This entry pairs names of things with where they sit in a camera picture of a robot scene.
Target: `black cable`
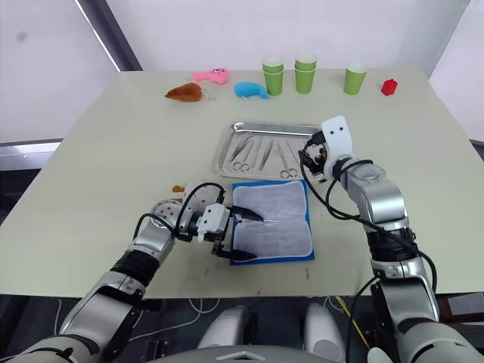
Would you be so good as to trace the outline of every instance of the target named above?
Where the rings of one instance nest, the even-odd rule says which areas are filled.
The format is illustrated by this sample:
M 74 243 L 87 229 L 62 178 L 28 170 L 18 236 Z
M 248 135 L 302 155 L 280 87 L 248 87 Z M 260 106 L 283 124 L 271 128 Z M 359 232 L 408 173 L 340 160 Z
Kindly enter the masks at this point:
M 306 151 L 309 147 L 309 143 L 306 143 L 304 145 L 304 148 L 302 149 L 302 155 L 306 155 Z M 352 168 L 353 166 L 355 165 L 358 165 L 358 164 L 362 164 L 362 163 L 371 163 L 371 160 L 359 160 L 357 162 L 354 162 L 346 167 L 344 167 L 343 169 L 341 169 L 340 173 L 338 175 L 335 175 L 336 177 L 333 179 L 333 181 L 331 182 L 331 185 L 330 187 L 328 188 L 328 191 L 331 192 L 331 190 L 333 189 L 334 185 L 337 183 L 337 179 L 345 172 L 347 171 L 348 169 Z M 351 214 L 348 214 L 348 213 L 345 213 L 341 210 L 338 210 L 334 207 L 332 207 L 329 202 L 328 202 L 328 198 L 329 198 L 329 193 L 326 194 L 326 200 L 324 200 L 319 194 L 318 192 L 314 189 L 314 187 L 312 186 L 311 182 L 309 181 L 308 179 L 308 176 L 306 174 L 306 171 L 304 170 L 304 164 L 303 164 L 303 159 L 302 157 L 300 158 L 300 163 L 299 163 L 300 167 L 301 167 L 301 173 L 302 173 L 302 176 L 304 178 L 304 180 L 306 181 L 309 189 L 311 190 L 311 192 L 315 195 L 315 197 L 326 207 L 327 211 L 334 217 L 334 218 L 337 218 L 337 219 L 341 219 L 341 220 L 353 220 L 353 221 L 357 221 L 359 223 L 362 223 L 363 225 L 366 225 L 372 229 L 374 229 L 375 231 L 378 231 L 382 234 L 385 234 L 387 237 L 393 239 L 395 242 L 399 243 L 401 246 L 407 248 L 408 250 L 410 250 L 411 252 L 413 253 L 417 253 L 418 255 L 422 256 L 423 259 L 425 259 L 427 261 L 427 263 L 429 264 L 430 266 L 430 271 L 432 272 L 432 290 L 433 292 L 435 293 L 436 292 L 436 289 L 437 289 L 437 269 L 436 269 L 436 266 L 435 264 L 433 263 L 432 259 L 425 253 L 419 251 L 418 248 L 416 248 L 416 246 L 410 244 L 409 242 L 407 242 L 406 240 L 403 240 L 397 236 L 395 236 L 394 234 L 391 234 L 389 233 L 388 231 L 386 231 L 385 229 L 375 225 L 374 223 L 371 223 L 363 218 L 361 218 L 360 216 L 352 216 Z
M 353 323 L 353 316 L 356 310 L 356 303 L 358 302 L 358 298 L 361 294 L 370 286 L 378 277 L 374 276 L 370 279 L 363 287 L 360 289 L 359 292 L 356 293 L 355 298 L 351 304 L 351 309 L 349 310 L 349 320 L 348 320 L 348 334 L 346 335 L 346 363 L 351 363 L 349 360 L 349 354 L 351 353 L 351 332 L 352 332 L 352 323 Z
M 188 195 L 187 199 L 185 199 L 185 202 L 181 206 L 180 213 L 178 214 L 178 218 L 176 219 L 176 223 L 175 223 L 175 231 L 176 231 L 175 236 L 176 237 L 179 237 L 179 235 L 180 235 L 180 221 L 182 220 L 182 216 L 183 216 L 183 213 L 185 212 L 185 209 L 187 209 L 188 202 L 190 201 L 190 199 L 195 195 L 195 193 L 199 189 L 201 189 L 203 187 L 208 187 L 208 186 L 213 186 L 213 187 L 217 187 L 218 189 L 220 189 L 219 196 L 217 197 L 217 203 L 223 202 L 223 195 L 225 193 L 225 189 L 220 184 L 208 182 L 208 183 L 202 183 L 202 184 L 198 185 L 197 187 L 195 187 L 191 191 L 191 193 Z
M 136 225 L 136 228 L 135 228 L 135 234 L 133 234 L 133 240 L 138 236 L 139 228 L 141 227 L 141 223 L 143 223 L 143 220 L 147 217 L 150 217 L 152 219 L 157 220 L 159 223 L 161 223 L 162 225 L 167 227 L 168 230 L 174 236 L 176 236 L 175 230 L 173 229 L 173 227 L 171 225 L 169 225 L 169 223 L 167 221 L 165 221 L 164 219 L 161 219 L 159 216 L 156 216 L 153 213 L 145 213 L 145 214 L 141 215 L 141 217 L 139 217 L 138 224 Z

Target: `red block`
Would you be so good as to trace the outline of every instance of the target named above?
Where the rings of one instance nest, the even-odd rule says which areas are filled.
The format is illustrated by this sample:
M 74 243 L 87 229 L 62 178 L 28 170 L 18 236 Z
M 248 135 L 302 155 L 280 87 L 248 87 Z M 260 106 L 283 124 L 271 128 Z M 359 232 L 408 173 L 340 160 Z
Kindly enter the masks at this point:
M 383 82 L 381 93 L 383 93 L 385 96 L 393 95 L 395 93 L 397 85 L 399 85 L 397 81 L 395 81 L 394 79 L 388 79 Z

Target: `blue plush toy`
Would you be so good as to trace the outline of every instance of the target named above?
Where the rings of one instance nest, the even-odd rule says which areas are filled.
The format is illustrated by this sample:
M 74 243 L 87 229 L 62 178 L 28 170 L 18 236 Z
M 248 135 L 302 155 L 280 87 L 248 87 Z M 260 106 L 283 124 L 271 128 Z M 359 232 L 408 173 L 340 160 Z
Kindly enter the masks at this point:
M 234 86 L 234 92 L 238 97 L 259 95 L 260 98 L 269 98 L 265 88 L 254 82 L 239 82 Z

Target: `white wall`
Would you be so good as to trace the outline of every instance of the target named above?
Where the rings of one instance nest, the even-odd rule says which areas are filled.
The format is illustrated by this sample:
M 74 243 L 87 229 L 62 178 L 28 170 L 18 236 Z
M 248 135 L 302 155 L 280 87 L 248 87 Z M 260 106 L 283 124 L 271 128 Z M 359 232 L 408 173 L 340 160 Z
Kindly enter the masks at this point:
M 320 67 L 359 58 L 431 74 L 466 0 L 108 0 L 145 70 L 258 69 L 267 54 L 292 67 L 301 50 Z
M 115 73 L 74 0 L 0 0 L 0 143 L 63 138 Z
M 469 138 L 484 141 L 484 0 L 472 0 L 430 82 Z

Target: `pink plush toy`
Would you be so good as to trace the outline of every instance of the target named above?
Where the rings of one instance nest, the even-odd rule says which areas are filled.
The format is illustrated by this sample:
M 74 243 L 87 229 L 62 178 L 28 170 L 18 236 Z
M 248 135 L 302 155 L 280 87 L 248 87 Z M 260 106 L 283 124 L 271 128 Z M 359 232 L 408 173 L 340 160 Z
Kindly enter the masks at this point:
M 228 69 L 214 68 L 213 70 L 207 70 L 206 72 L 194 72 L 195 82 L 203 81 L 204 79 L 223 85 L 228 81 Z

